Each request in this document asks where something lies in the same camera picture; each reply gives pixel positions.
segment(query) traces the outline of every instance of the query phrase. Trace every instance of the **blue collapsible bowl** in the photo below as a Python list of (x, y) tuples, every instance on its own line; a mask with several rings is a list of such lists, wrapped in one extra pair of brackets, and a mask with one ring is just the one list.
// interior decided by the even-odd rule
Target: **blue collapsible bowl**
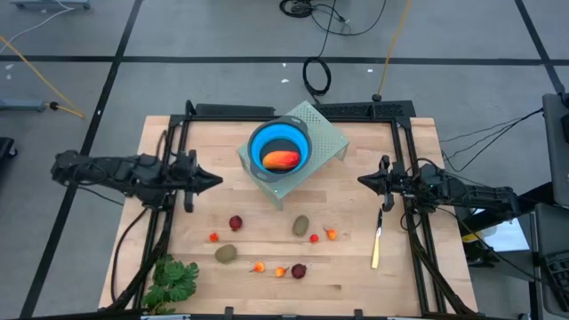
[[(296, 151), (301, 161), (288, 172), (274, 172), (262, 165), (263, 157), (272, 151)], [(247, 145), (251, 174), (264, 182), (276, 182), (298, 172), (310, 159), (312, 142), (306, 124), (296, 116), (281, 116), (257, 128)]]

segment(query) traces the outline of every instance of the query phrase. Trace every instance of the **green platform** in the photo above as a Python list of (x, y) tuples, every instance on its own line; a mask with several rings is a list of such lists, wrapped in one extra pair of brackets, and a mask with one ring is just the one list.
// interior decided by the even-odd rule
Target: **green platform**
[(321, 166), (327, 163), (333, 156), (344, 160), (348, 151), (348, 138), (342, 134), (340, 129), (334, 127), (324, 118), (310, 103), (302, 102), (288, 116), (297, 116), (309, 128), (309, 137), (312, 141), (312, 156), (306, 165), (295, 174), (291, 174), (273, 183), (266, 183), (253, 177), (249, 170), (251, 160), (247, 153), (245, 143), (237, 153), (241, 158), (241, 165), (249, 174), (251, 179), (267, 195), (270, 201), (275, 204), (278, 210), (283, 210), (283, 198), (298, 187), (304, 180)]

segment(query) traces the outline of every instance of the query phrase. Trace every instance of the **kiwi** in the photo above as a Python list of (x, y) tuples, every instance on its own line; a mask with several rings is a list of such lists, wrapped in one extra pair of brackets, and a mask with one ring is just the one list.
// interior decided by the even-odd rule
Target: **kiwi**
[(215, 252), (215, 259), (221, 263), (230, 263), (237, 258), (237, 248), (233, 244), (226, 244)]
[(300, 215), (293, 224), (293, 233), (296, 236), (306, 235), (306, 231), (309, 229), (309, 218), (305, 215)]

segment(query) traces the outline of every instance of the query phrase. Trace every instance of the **wooden tabletop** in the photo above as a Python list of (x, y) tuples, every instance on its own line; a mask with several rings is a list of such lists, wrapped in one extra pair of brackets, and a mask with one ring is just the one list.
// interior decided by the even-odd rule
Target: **wooden tabletop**
[[(139, 153), (156, 152), (168, 119), (168, 116), (147, 117)], [(443, 166), (433, 119), (414, 118), (412, 124), (417, 155)], [(259, 125), (190, 124), (187, 149), (195, 149), (198, 163), (224, 181), (195, 197), (193, 213), (184, 212), (183, 196), (177, 199), (168, 251), (176, 260), (196, 262), (200, 274), (196, 294), (172, 304), (176, 312), (220, 314), (231, 306), (236, 314), (348, 316), (361, 308), (366, 316), (419, 316), (411, 248), (406, 231), (399, 226), (403, 214), (400, 196), (395, 196), (395, 207), (383, 216), (380, 266), (371, 269), (382, 197), (356, 180), (360, 175), (376, 172), (382, 155), (395, 159), (389, 125), (334, 124), (349, 139), (344, 161), (331, 159), (284, 198), (281, 212), (244, 172), (236, 152)], [(407, 157), (403, 131), (400, 136)], [(137, 199), (126, 199), (116, 240), (141, 210)], [(301, 214), (309, 217), (310, 225), (307, 235), (298, 238), (291, 229), (294, 219)], [(237, 232), (228, 226), (233, 215), (241, 216), (244, 221)], [(149, 216), (136, 224), (123, 242), (116, 271), (117, 292), (126, 287), (140, 266)], [(466, 305), (476, 310), (456, 220), (448, 213), (435, 212), (431, 214), (431, 227), (442, 274)], [(337, 229), (336, 240), (327, 240), (323, 228)], [(210, 243), (212, 232), (220, 235), (218, 243)], [(318, 234), (320, 242), (312, 244), (311, 234)], [(228, 265), (213, 257), (224, 244), (233, 244), (238, 251), (237, 260)], [(255, 261), (263, 261), (267, 270), (250, 273)], [(308, 267), (301, 280), (292, 278), (290, 270), (284, 278), (274, 276), (275, 268), (296, 263)], [(424, 274), (429, 305), (435, 310), (431, 279), (426, 270)], [(109, 288), (110, 264), (100, 297), (102, 307), (111, 303)]]

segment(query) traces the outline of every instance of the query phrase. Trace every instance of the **wheel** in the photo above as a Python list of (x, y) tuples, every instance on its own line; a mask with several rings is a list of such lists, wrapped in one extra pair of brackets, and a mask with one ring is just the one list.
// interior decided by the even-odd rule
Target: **wheel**
[(8, 151), (8, 157), (9, 157), (10, 159), (16, 157), (17, 155), (18, 155), (18, 150), (17, 150), (16, 148), (14, 148), (14, 147), (12, 147), (12, 148), (10, 149), (10, 151)]

